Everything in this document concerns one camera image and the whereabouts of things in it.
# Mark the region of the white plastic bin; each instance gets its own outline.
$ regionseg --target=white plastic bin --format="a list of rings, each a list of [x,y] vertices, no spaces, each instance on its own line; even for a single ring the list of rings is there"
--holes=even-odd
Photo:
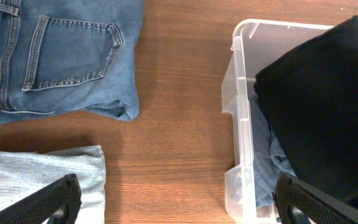
[[[237,223],[276,223],[274,206],[256,209],[252,129],[247,93],[255,75],[287,51],[332,26],[248,19],[233,32],[222,82],[222,110],[233,116],[235,167],[224,174],[226,210]]]

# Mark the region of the white cloth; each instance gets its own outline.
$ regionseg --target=white cloth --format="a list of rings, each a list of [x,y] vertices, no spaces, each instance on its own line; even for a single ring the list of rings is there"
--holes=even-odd
[[[36,154],[0,152],[0,211],[66,174],[76,174],[81,208],[76,224],[104,223],[106,166],[101,146]]]

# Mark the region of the clothing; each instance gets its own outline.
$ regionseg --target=clothing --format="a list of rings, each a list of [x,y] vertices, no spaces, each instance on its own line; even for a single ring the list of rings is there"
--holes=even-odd
[[[298,177],[358,208],[358,16],[256,79],[260,108]]]
[[[139,114],[142,0],[0,0],[0,124],[85,110]]]
[[[0,152],[0,211],[66,174],[76,174],[81,208],[76,224],[104,223],[106,167],[100,146],[36,154]]]
[[[274,203],[272,193],[280,172],[295,175],[278,139],[259,109],[255,91],[248,95],[254,143],[254,182],[256,207]]]

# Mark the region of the black cloth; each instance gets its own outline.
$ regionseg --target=black cloth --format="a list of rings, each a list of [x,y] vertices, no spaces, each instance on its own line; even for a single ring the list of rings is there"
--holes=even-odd
[[[297,176],[357,201],[358,16],[295,47],[256,79],[261,110]]]

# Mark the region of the back pocket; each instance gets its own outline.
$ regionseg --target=back pocket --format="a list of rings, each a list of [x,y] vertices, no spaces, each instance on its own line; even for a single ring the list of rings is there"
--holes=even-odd
[[[114,24],[41,16],[32,37],[22,90],[78,86],[103,78],[121,45]]]

